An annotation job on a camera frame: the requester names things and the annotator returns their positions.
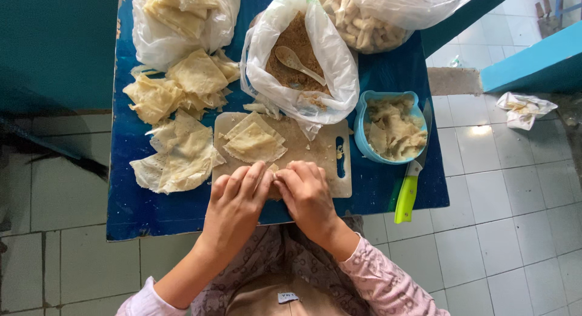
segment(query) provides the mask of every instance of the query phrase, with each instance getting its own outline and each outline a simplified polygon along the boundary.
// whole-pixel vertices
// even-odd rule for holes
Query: blue plastic container
[[[360,149],[361,153],[366,156],[369,160],[375,161],[376,163],[384,163],[384,164],[405,164],[405,163],[409,163],[412,160],[414,160],[414,158],[418,157],[415,156],[414,158],[406,158],[404,160],[400,160],[397,162],[393,162],[391,160],[388,159],[384,159],[383,157],[379,156],[377,153],[374,152],[374,150],[372,148],[370,148],[370,146],[368,145],[368,140],[366,140],[366,136],[364,134],[364,122],[370,123],[370,117],[368,115],[368,103],[367,101],[370,99],[374,99],[374,100],[383,100],[383,99],[398,99],[401,98],[405,95],[410,95],[412,97],[414,97],[414,105],[410,111],[410,114],[412,116],[418,117],[422,120],[424,120],[424,116],[423,116],[423,112],[420,110],[420,108],[418,107],[418,96],[416,95],[416,93],[412,92],[412,91],[407,91],[407,92],[403,92],[403,93],[392,93],[392,92],[375,92],[375,91],[365,91],[364,93],[362,93],[360,95],[360,99],[358,100],[358,103],[356,104],[356,120],[354,121],[354,138],[356,140],[356,145],[358,146],[358,149]],[[421,127],[421,130],[426,131],[426,121],[424,122],[423,126]],[[422,149],[420,149],[420,151],[418,152],[418,154],[420,155],[425,147],[423,147]]]

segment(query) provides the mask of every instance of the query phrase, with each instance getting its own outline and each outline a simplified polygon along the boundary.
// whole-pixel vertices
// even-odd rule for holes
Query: white spoon
[[[277,49],[275,49],[275,55],[277,56],[277,59],[279,59],[279,61],[283,65],[285,65],[289,68],[296,69],[296,70],[300,71],[301,73],[312,77],[313,79],[318,81],[319,84],[321,84],[322,86],[325,86],[325,80],[321,76],[312,72],[309,68],[303,66],[303,64],[299,60],[299,57],[297,56],[297,54],[295,54],[295,52],[293,50],[291,50],[290,48],[278,47]]]

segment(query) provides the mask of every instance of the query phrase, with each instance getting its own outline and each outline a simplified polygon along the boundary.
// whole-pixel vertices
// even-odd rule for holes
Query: green knife handle
[[[412,221],[412,207],[416,201],[416,189],[418,187],[418,176],[406,176],[398,194],[398,202],[396,203],[396,213],[394,214],[394,222],[400,224],[402,222]]]

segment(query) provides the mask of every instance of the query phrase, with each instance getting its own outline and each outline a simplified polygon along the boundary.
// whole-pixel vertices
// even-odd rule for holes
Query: blue wall
[[[582,22],[481,71],[485,92],[582,91]]]
[[[118,0],[0,0],[0,111],[110,109]]]

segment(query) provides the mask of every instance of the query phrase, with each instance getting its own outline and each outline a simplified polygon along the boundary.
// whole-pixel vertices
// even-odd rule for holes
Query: plastic bag
[[[277,38],[298,11],[305,13],[307,34],[331,96],[319,91],[286,88],[265,70]],[[322,125],[335,124],[346,118],[356,106],[360,94],[358,69],[352,54],[317,0],[273,0],[247,31],[240,72],[243,91],[255,99],[259,94],[264,95],[287,116],[296,119],[310,141]],[[314,102],[324,104],[325,108]]]
[[[142,64],[164,72],[200,47],[210,54],[229,45],[240,8],[240,0],[220,0],[220,7],[209,12],[200,40],[194,40],[144,14],[146,2],[132,1],[135,57]]]
[[[373,18],[353,0],[319,0],[319,3],[346,44],[364,54],[393,50],[414,33]]]
[[[371,16],[403,29],[425,29],[447,19],[470,0],[353,0]]]
[[[507,112],[507,127],[529,131],[537,118],[557,108],[557,104],[532,95],[507,92],[497,101],[496,106]]]

